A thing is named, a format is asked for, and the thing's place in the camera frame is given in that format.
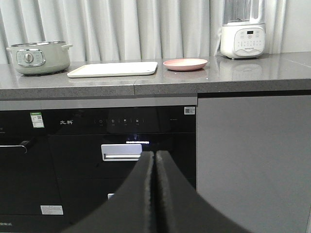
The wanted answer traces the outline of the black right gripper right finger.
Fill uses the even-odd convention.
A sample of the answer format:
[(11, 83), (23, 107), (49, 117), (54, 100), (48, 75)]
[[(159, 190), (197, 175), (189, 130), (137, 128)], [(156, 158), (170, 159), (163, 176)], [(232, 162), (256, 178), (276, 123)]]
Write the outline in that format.
[(246, 233), (248, 230), (206, 202), (167, 151), (157, 151), (156, 225), (160, 233)]

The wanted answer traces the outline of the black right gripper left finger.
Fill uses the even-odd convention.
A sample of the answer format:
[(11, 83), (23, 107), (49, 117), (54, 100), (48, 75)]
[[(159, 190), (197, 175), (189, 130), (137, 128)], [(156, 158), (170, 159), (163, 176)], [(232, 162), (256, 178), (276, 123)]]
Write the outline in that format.
[(64, 233), (154, 233), (154, 153), (145, 151), (123, 184), (100, 207)]

